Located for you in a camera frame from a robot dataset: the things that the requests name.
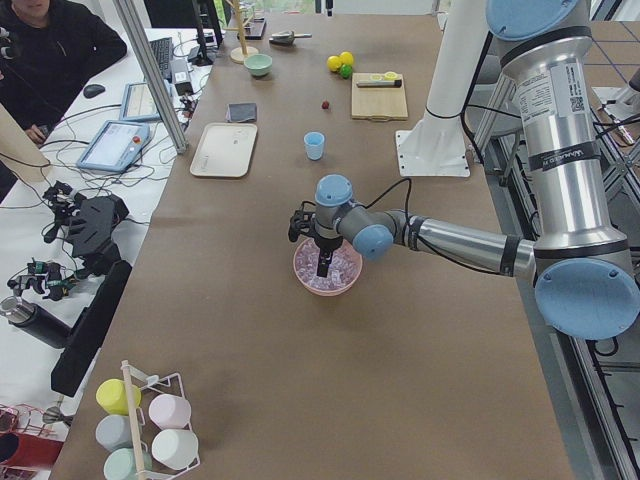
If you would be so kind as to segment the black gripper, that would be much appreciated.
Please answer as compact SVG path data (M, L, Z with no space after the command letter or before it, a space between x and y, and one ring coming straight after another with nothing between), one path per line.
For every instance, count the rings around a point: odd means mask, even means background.
M314 237L314 242L316 246L319 248L319 257L317 264L316 274L318 277L327 277L329 267L332 263L333 252L339 249L342 245L342 237L332 237L328 238L326 236L321 235L320 233L316 233Z

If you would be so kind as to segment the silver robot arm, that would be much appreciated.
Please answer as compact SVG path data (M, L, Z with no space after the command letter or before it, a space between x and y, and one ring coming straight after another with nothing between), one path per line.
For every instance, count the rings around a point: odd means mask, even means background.
M583 59L592 42L585 1L489 1L486 28L502 72L516 86L541 233L528 241L410 214L371 212L337 174L316 188L309 233L325 276L348 242L377 259L391 246L436 254L482 273L529 279L537 307L557 330L601 340L639 315L624 233L609 218L587 98Z

